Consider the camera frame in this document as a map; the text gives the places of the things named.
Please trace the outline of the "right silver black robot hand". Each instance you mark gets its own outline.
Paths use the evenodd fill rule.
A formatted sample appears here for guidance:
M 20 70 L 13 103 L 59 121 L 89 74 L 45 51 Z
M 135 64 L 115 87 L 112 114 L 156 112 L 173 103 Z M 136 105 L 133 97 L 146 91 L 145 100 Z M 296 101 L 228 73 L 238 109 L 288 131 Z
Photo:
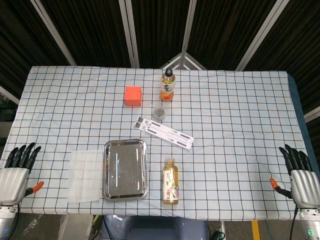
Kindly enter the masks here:
M 270 178 L 272 189 L 292 199 L 299 209 L 319 209 L 320 181 L 312 170 L 309 157 L 287 144 L 279 150 L 284 157 L 289 175 L 290 190 L 281 188 L 273 178 Z

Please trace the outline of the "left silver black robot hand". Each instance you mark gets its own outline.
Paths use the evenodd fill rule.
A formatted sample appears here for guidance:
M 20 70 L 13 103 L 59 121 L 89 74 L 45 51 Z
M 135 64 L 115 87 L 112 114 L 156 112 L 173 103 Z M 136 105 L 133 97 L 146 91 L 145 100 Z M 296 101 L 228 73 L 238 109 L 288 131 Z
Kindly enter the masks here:
M 39 191 L 44 182 L 27 187 L 29 176 L 41 147 L 35 143 L 14 148 L 0 170 L 0 205 L 18 205 L 26 196 Z

